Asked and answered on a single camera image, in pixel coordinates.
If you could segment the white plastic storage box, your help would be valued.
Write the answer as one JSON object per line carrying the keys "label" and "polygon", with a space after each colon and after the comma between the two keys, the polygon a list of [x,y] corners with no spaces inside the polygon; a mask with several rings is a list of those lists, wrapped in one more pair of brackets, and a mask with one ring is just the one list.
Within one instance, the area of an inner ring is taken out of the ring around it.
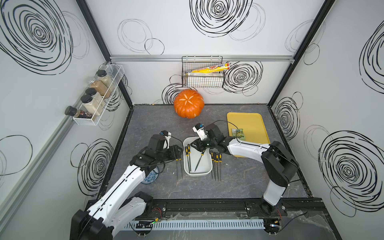
{"label": "white plastic storage box", "polygon": [[[203,156],[203,159],[200,163],[200,166],[197,169],[197,173],[195,173],[195,167],[196,164],[201,156],[201,152],[198,152],[196,149],[194,149],[191,146],[191,143],[199,139],[199,137],[188,137],[183,141],[183,149],[184,149],[184,155],[183,155],[183,161],[184,161],[184,171],[187,173],[187,175],[191,177],[203,177],[206,175],[209,175],[212,170],[212,164],[211,164],[211,158],[210,158],[210,152],[209,149],[206,150],[205,155]],[[188,173],[188,164],[187,164],[187,157],[186,157],[186,151],[185,147],[189,145],[190,147],[190,156],[191,156],[191,173]]]}

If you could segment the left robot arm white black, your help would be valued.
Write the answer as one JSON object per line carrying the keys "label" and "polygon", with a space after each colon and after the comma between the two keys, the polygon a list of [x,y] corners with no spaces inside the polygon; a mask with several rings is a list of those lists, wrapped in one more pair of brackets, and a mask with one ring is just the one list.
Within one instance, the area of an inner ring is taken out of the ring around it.
{"label": "left robot arm white black", "polygon": [[71,240],[112,240],[125,225],[149,211],[151,196],[143,192],[129,196],[158,164],[181,158],[184,150],[170,145],[172,137],[168,131],[153,135],[148,146],[132,158],[119,180],[86,211],[74,214]]}

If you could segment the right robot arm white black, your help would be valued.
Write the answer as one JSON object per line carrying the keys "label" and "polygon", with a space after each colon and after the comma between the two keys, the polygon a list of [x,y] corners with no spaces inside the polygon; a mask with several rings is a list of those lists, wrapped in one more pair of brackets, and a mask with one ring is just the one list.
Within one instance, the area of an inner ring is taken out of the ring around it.
{"label": "right robot arm white black", "polygon": [[255,144],[237,137],[226,137],[215,123],[207,127],[196,124],[193,131],[199,139],[193,141],[191,146],[199,152],[216,149],[220,154],[245,157],[264,164],[270,180],[260,208],[266,216],[277,211],[278,203],[299,169],[299,163],[282,143]]}

